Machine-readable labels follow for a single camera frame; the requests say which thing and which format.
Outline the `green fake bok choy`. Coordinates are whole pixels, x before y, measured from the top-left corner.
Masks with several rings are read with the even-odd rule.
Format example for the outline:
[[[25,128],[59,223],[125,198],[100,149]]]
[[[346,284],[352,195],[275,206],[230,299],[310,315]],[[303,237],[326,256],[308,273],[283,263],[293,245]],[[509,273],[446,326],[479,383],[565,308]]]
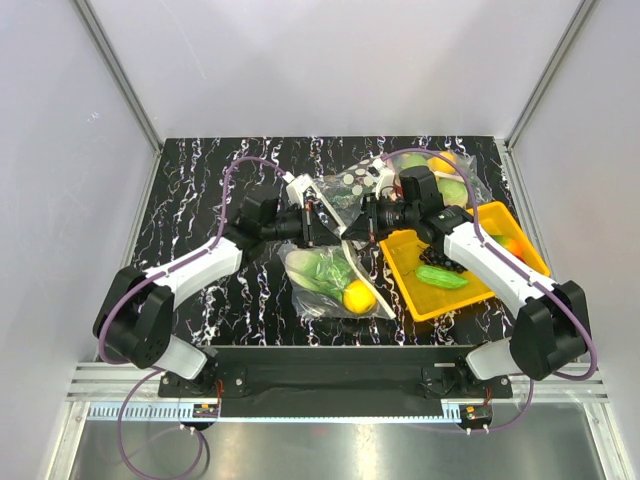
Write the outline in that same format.
[[[286,273],[299,287],[340,301],[356,274],[341,250],[293,250],[284,258]]]

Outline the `clear zip bag with mushroom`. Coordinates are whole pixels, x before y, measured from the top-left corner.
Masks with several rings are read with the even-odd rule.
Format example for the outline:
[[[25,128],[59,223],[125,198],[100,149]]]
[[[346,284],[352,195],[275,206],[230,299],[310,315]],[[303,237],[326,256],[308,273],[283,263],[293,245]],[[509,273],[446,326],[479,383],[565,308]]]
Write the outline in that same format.
[[[342,187],[340,180],[348,168],[338,174],[313,178],[317,189],[323,197],[321,200],[322,212],[329,213],[335,219],[340,227],[340,236],[360,215],[363,197],[367,194],[374,194],[371,192],[355,196],[349,193],[345,187]]]

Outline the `clear zip bag with lemon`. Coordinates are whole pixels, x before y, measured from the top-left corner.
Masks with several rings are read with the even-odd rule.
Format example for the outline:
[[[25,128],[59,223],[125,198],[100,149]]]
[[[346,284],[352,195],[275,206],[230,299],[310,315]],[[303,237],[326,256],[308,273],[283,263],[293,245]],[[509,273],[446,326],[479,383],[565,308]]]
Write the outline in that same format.
[[[292,178],[286,191],[292,206],[338,237],[328,245],[314,240],[306,247],[292,242],[280,246],[278,255],[293,287],[296,312],[308,317],[393,319],[393,308],[360,262],[357,250],[364,243],[340,238],[358,216],[363,195],[372,189],[304,174]]]

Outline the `yellow fake lemon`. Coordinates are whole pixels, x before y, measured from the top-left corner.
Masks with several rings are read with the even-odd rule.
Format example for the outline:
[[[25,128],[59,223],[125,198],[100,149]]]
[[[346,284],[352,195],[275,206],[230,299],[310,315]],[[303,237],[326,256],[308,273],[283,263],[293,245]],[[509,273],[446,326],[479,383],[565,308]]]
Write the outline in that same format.
[[[343,291],[342,303],[347,311],[364,315],[376,306],[377,300],[363,281],[354,280]]]

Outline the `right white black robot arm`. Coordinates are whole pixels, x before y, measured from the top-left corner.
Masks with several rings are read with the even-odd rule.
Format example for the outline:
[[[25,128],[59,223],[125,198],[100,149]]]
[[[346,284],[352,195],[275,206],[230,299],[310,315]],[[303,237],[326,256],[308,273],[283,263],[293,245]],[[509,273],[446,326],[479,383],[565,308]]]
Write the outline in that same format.
[[[418,238],[481,280],[515,318],[510,337],[471,350],[454,371],[454,384],[466,396],[486,389],[490,379],[523,374],[534,381],[559,374],[583,354],[590,358],[581,379],[597,368],[584,290],[560,284],[521,262],[480,226],[477,215],[446,206],[434,173],[426,166],[399,175],[401,195],[389,200],[367,194],[360,215],[346,228],[346,240],[377,242],[399,230]]]

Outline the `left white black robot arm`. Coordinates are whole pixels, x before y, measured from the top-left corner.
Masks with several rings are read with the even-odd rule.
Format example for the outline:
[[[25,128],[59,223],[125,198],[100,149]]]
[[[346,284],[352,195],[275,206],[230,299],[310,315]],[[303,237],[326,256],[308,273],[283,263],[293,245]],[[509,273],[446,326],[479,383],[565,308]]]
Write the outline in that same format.
[[[282,209],[276,198],[248,197],[210,243],[148,271],[122,268],[93,326],[101,359],[163,370],[181,378],[193,395],[208,394],[215,386],[217,363],[213,355],[173,334],[176,308],[255,260],[267,243],[286,240],[309,248],[336,245],[339,237],[310,201]]]

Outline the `black fake grape bunch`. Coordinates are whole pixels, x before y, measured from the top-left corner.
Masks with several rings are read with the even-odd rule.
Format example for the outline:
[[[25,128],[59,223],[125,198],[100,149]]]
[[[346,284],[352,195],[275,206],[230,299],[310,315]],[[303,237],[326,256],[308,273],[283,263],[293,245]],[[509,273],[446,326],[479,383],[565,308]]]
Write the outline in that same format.
[[[425,264],[448,271],[462,274],[466,271],[466,268],[461,264],[449,259],[443,253],[440,253],[432,246],[427,246],[419,255],[419,259]]]

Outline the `green fake bitter gourd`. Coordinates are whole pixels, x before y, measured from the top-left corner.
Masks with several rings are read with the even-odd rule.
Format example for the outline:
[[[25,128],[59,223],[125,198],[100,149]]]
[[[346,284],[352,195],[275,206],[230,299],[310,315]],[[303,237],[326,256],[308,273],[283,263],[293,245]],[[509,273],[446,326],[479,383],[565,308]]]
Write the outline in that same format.
[[[422,265],[415,270],[416,278],[427,285],[447,290],[457,290],[468,285],[461,275],[438,267]]]

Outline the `clear bag of fake fruit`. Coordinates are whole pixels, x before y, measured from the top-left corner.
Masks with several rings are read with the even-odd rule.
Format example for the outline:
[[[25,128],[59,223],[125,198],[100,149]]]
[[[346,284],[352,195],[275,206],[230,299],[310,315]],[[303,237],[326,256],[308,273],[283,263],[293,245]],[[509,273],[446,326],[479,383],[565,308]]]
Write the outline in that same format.
[[[396,176],[399,176],[401,171],[411,167],[428,167],[435,176],[444,205],[456,205],[470,209],[472,207],[471,194],[466,187],[464,179],[452,165],[442,160],[441,157],[447,158],[464,173],[470,181],[473,195],[478,205],[493,201],[490,190],[477,175],[477,162],[474,156],[460,156],[452,151],[440,151],[438,156],[416,152],[396,153],[389,157],[385,163],[396,173]]]

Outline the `yellow plastic tray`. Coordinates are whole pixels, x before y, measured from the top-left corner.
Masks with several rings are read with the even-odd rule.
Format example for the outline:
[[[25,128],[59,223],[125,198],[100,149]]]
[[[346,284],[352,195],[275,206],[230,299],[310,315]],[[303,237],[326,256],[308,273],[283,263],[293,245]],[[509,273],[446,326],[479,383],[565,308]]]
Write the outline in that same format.
[[[479,222],[500,246],[540,274],[550,270],[507,207],[493,201],[479,207]],[[452,261],[439,264],[430,247],[413,230],[396,231],[380,242],[408,310],[424,322],[482,302],[494,292],[469,271]]]

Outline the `black marble pattern mat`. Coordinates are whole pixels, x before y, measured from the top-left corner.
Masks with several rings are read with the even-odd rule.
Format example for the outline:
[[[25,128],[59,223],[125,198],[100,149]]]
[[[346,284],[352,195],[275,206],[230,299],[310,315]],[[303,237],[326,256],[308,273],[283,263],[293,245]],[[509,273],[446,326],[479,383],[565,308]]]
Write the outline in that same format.
[[[572,282],[558,284],[520,262],[488,237],[475,210],[445,206],[436,180],[425,167],[401,176],[403,196],[391,201],[365,196],[360,216],[350,225],[328,228],[306,195],[313,182],[281,173],[291,205],[277,197],[250,198],[233,218],[223,218],[207,243],[176,260],[116,275],[105,303],[107,316],[96,325],[101,350],[113,350],[141,369],[162,368],[191,379],[206,356],[172,336],[173,312],[185,299],[229,276],[258,256],[272,241],[290,241],[302,250],[339,247],[351,240],[377,242],[412,230],[450,260],[482,280],[516,318],[513,334],[473,349],[468,367],[481,379],[522,374],[539,380],[593,348],[583,321],[586,300]]]

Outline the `left small connector board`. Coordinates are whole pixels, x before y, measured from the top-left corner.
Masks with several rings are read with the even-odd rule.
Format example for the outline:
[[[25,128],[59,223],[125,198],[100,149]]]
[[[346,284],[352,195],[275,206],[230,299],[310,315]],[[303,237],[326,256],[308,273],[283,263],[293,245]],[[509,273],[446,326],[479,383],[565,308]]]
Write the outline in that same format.
[[[220,402],[195,403],[193,405],[193,418],[213,419],[220,415]]]

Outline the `small connector board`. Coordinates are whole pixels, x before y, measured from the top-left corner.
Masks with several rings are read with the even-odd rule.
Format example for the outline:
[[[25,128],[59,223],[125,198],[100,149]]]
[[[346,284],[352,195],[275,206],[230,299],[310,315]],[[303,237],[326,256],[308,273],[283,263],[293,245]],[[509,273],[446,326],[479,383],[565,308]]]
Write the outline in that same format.
[[[220,402],[195,403],[193,405],[193,418],[213,419],[220,415]]]
[[[489,425],[493,418],[493,408],[491,405],[468,405],[461,410],[461,419],[464,422]]]

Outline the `right small connector board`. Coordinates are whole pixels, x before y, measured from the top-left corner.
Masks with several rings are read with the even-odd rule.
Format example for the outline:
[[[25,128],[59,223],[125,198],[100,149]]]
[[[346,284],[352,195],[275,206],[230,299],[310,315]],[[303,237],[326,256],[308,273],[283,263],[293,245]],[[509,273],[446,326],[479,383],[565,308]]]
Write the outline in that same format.
[[[489,425],[493,418],[493,408],[491,405],[468,405],[461,410],[461,419],[464,422]]]

